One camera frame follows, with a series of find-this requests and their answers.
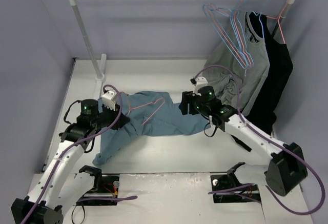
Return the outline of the black tank top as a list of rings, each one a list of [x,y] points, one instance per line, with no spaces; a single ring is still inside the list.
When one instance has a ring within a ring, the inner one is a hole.
[[[285,44],[278,43],[267,27],[265,15],[243,14],[247,50],[254,66],[247,71],[234,66],[238,81],[229,88],[230,103],[241,105],[246,119],[267,134],[272,133],[274,113],[293,70]]]

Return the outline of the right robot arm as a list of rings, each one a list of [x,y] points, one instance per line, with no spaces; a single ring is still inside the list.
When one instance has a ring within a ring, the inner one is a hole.
[[[296,143],[286,144],[255,127],[238,111],[223,105],[215,97],[213,87],[204,86],[182,93],[179,108],[183,115],[201,114],[215,128],[242,141],[264,160],[264,165],[239,162],[227,172],[227,183],[232,189],[246,184],[265,184],[279,196],[286,196],[302,180],[308,171],[301,160],[303,151]]]

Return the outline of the pink hanger at rack end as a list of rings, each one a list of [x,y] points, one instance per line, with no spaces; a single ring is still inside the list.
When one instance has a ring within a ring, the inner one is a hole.
[[[286,41],[285,41],[283,29],[282,29],[282,21],[283,21],[283,19],[286,18],[287,13],[290,9],[290,6],[292,5],[291,1],[292,0],[286,0],[285,4],[281,8],[281,10],[280,10],[279,14],[277,15],[277,17],[267,16],[267,18],[274,19],[276,21],[276,25],[275,25],[272,33],[271,33],[271,36],[275,37],[276,34],[279,33],[281,42],[283,44],[286,44]]]

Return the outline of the grey sweatshirt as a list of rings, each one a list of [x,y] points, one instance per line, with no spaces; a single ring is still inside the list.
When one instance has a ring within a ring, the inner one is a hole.
[[[214,88],[215,95],[224,105],[234,108],[239,105],[242,114],[247,116],[268,77],[270,62],[259,19],[255,18],[255,25],[259,26],[258,33],[251,24],[248,12],[238,12],[236,25],[242,42],[238,42],[232,28],[225,30],[227,38],[241,50],[247,63],[251,65],[243,68],[235,51],[230,50],[229,44],[221,40],[204,65],[211,68],[204,70],[202,76]]]

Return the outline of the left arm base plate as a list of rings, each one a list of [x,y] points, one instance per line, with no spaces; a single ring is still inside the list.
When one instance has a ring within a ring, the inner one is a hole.
[[[83,166],[79,173],[87,173],[94,178],[94,186],[86,192],[77,206],[116,206],[117,202],[102,200],[102,198],[117,198],[119,189],[119,174],[103,173],[100,168]]]

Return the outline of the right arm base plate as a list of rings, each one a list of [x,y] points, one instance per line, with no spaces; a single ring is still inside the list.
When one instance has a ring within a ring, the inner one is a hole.
[[[235,176],[235,171],[244,162],[239,162],[228,170],[226,174],[210,174],[213,203],[246,203],[257,202],[261,204],[261,197],[257,185],[241,184]]]

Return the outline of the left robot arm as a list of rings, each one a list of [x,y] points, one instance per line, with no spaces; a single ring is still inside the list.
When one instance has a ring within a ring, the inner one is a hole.
[[[121,100],[116,103],[102,96],[101,101],[101,111],[95,99],[80,101],[80,115],[62,133],[48,168],[25,198],[13,202],[11,212],[15,223],[63,223],[67,212],[85,193],[101,190],[103,173],[100,168],[84,165],[72,181],[67,180],[97,136],[129,122],[122,114]]]

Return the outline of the blue t shirt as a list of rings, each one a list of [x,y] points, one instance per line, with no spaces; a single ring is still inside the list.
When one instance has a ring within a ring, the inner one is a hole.
[[[120,149],[140,136],[194,135],[210,126],[200,114],[182,115],[179,103],[168,92],[141,91],[132,95],[121,92],[122,113],[130,122],[119,130],[100,136],[100,152],[92,163],[104,165]]]

